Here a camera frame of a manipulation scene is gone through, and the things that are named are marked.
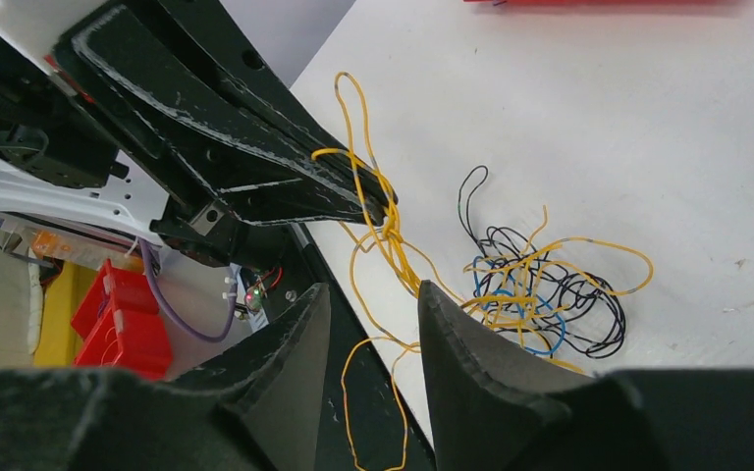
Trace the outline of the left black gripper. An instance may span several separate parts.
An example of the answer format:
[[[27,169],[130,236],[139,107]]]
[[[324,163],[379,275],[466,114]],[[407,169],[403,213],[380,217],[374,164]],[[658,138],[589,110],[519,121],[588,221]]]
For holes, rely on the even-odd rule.
[[[210,267],[275,267],[294,222],[381,223],[396,197],[324,130],[219,1],[0,1],[0,165],[79,189],[142,169],[125,229]]]

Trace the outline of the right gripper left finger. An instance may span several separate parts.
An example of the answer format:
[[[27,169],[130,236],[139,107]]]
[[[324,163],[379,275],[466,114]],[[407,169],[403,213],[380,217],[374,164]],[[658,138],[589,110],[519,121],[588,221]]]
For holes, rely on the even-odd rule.
[[[119,368],[0,370],[0,470],[310,470],[331,306],[316,284],[171,382]]]

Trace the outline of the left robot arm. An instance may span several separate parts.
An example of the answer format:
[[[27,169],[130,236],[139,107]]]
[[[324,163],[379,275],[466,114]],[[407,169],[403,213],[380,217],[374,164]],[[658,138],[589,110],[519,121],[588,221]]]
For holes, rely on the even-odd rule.
[[[0,213],[211,267],[396,195],[317,123],[225,1],[0,1]]]

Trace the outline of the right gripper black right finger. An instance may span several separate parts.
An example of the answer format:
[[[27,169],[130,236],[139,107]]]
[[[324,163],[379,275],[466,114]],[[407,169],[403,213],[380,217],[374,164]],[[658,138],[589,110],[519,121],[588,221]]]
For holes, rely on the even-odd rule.
[[[754,470],[754,369],[591,378],[493,333],[430,282],[417,310],[441,470]]]

